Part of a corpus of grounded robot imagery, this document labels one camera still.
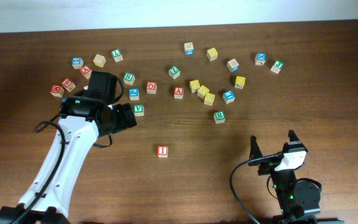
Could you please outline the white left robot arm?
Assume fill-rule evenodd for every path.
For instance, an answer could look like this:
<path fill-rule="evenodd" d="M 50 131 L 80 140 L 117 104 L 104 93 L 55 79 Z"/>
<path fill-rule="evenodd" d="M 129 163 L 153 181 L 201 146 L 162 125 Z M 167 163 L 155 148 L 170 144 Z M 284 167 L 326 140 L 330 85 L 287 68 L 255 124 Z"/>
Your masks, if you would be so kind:
<path fill-rule="evenodd" d="M 52 126 L 57 132 L 35 180 L 16 207 L 0 209 L 0 223 L 68 223 L 73 188 L 85 158 L 97 140 L 136 126 L 130 104 L 119 104 L 120 78 L 93 71 L 87 89 L 68 97 L 58 114 L 34 131 Z"/>

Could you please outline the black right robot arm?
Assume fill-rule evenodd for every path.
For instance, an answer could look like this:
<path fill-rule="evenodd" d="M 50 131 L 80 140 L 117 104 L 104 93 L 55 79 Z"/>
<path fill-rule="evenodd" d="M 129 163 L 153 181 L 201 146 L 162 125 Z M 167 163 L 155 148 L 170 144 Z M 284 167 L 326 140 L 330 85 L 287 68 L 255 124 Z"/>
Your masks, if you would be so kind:
<path fill-rule="evenodd" d="M 288 131 L 288 137 L 280 152 L 263 156 L 257 138 L 251 136 L 250 164 L 258 167 L 259 175 L 268 175 L 273 182 L 282 210 L 281 215 L 274 217 L 277 223 L 318 223 L 322 186 L 313 179 L 296 178 L 295 171 L 304 165 L 308 150 L 293 130 Z"/>

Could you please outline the red I letter block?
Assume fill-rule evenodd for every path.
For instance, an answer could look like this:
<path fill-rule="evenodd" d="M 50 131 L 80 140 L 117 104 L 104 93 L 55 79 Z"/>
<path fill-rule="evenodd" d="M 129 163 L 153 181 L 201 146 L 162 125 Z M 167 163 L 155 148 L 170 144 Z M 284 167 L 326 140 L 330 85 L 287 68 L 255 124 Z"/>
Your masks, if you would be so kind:
<path fill-rule="evenodd" d="M 157 155 L 160 158 L 167 158 L 168 157 L 168 146 L 158 146 Z"/>

